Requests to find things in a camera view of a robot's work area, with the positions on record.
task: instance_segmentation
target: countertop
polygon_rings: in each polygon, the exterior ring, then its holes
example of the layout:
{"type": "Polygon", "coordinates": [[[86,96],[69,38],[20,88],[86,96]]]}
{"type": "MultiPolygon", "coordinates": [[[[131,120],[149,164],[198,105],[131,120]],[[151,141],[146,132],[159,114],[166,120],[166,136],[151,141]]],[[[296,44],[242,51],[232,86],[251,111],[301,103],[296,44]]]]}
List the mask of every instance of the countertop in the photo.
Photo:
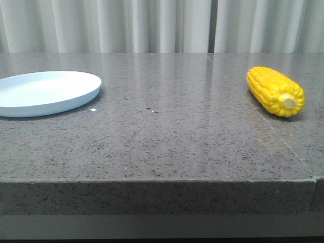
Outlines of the countertop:
{"type": "Polygon", "coordinates": [[[0,215],[324,211],[324,54],[0,54],[0,78],[71,70],[98,97],[0,117],[0,215]],[[253,66],[305,90],[291,118],[249,91],[253,66]]]}

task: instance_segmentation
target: corn cob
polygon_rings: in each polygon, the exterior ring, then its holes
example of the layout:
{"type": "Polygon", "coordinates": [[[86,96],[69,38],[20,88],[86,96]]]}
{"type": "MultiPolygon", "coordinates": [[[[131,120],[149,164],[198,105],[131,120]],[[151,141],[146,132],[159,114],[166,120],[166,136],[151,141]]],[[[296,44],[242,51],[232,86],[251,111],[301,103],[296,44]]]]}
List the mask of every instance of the corn cob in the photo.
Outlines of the corn cob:
{"type": "Polygon", "coordinates": [[[305,93],[299,84],[268,67],[253,67],[247,74],[251,92],[263,107],[283,117],[296,115],[305,105],[305,93]]]}

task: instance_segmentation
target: yellow corn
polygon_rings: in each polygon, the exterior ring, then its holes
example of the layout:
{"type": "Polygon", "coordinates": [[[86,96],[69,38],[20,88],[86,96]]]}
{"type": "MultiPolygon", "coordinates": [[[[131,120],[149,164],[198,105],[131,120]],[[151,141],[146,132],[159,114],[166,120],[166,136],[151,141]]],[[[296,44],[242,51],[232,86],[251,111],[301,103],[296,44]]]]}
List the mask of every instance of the yellow corn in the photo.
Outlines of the yellow corn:
{"type": "Polygon", "coordinates": [[[283,117],[296,115],[305,105],[302,87],[282,73],[268,67],[253,67],[247,74],[251,92],[263,107],[283,117]]]}

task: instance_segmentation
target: plastic plate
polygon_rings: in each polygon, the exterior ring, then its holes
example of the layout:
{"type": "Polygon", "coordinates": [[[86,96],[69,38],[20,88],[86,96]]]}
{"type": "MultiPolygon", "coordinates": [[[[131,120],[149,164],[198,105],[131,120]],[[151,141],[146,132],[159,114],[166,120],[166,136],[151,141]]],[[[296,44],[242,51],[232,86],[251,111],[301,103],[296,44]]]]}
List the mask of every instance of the plastic plate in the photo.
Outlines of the plastic plate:
{"type": "Polygon", "coordinates": [[[76,71],[35,72],[0,79],[0,116],[55,114],[94,99],[101,79],[76,71]]]}

